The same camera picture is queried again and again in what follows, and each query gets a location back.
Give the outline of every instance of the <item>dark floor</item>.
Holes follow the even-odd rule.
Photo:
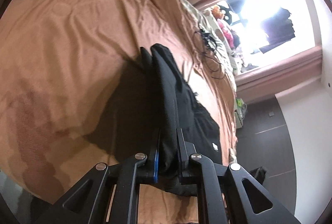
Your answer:
[[[291,139],[276,98],[248,105],[237,129],[237,160],[247,171],[267,170],[263,186],[292,214],[296,202],[296,170]]]

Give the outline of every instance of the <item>silver screw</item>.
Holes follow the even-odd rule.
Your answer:
[[[96,169],[99,171],[105,170],[106,169],[106,164],[105,163],[98,163],[96,165]]]
[[[198,154],[198,153],[195,153],[195,154],[192,154],[191,155],[191,158],[193,160],[200,160],[202,158],[202,155],[201,154]]]
[[[230,165],[230,168],[231,168],[233,171],[238,171],[238,170],[241,169],[241,166],[240,166],[239,164],[237,164],[237,163],[232,163],[232,164]]]
[[[135,155],[135,159],[145,159],[145,154],[144,153],[137,153]]]

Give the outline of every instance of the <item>peach fabric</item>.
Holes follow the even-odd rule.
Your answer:
[[[0,20],[0,168],[55,202],[98,162],[126,157],[148,118],[139,48],[168,48],[235,147],[234,92],[212,78],[195,20],[180,0],[13,0]],[[139,223],[198,222],[196,198],[140,190]]]

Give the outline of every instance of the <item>bright light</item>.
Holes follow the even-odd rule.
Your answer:
[[[253,24],[272,17],[280,8],[280,0],[246,0],[241,15]]]

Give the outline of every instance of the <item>wrinkled fabric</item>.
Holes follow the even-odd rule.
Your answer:
[[[153,110],[139,48],[170,49],[220,128],[222,161],[235,146],[234,91],[202,60],[197,24],[180,0],[13,0],[0,20],[0,168],[54,203],[96,163],[145,146]],[[142,185],[139,223],[198,222],[195,198]]]

